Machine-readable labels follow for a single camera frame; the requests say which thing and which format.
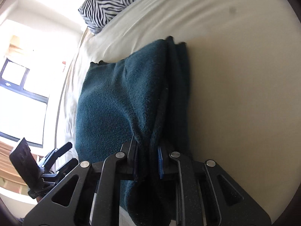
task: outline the folded blue garment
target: folded blue garment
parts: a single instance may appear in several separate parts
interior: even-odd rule
[[[120,205],[136,225],[167,226],[175,216],[175,190],[159,178],[157,147],[170,142],[189,153],[186,44],[157,40],[129,57],[91,63],[79,97],[75,148],[79,160],[104,161],[132,136],[138,144],[138,174],[123,181]]]

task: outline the window pane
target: window pane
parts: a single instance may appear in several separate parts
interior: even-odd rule
[[[47,105],[0,87],[0,132],[42,144]]]
[[[26,81],[24,84],[24,89],[45,97],[49,97],[50,93],[50,75],[49,71],[45,69],[30,69]]]
[[[2,74],[2,78],[20,86],[25,70],[26,68],[23,66],[8,62]]]

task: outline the mattress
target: mattress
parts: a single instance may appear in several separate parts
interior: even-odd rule
[[[194,159],[216,160],[275,221],[301,182],[301,24],[287,0],[137,0],[99,34],[86,31],[66,78],[58,147],[75,141],[89,63],[169,35],[189,51]]]

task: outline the silver screw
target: silver screw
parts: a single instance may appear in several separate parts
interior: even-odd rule
[[[80,166],[81,166],[82,168],[86,168],[86,167],[88,167],[89,165],[90,165],[90,162],[88,162],[88,161],[83,161],[83,162],[80,163]]]
[[[117,154],[116,154],[116,157],[117,158],[123,158],[125,156],[125,154],[123,153],[123,152],[118,152]]]
[[[213,161],[213,160],[208,160],[206,162],[206,164],[207,164],[208,167],[214,167],[216,165],[215,161]]]
[[[174,151],[174,152],[171,153],[171,156],[172,156],[173,158],[178,158],[178,157],[180,157],[180,153]]]

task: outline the triangular cutout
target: triangular cutout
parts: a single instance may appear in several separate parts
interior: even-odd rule
[[[73,192],[75,190],[77,181],[79,179],[78,175],[74,175],[66,184],[52,197],[54,203],[60,204],[62,206],[69,206]]]
[[[238,191],[224,178],[222,175],[217,176],[219,185],[222,189],[225,201],[228,206],[235,205],[243,201],[243,197],[238,193]]]

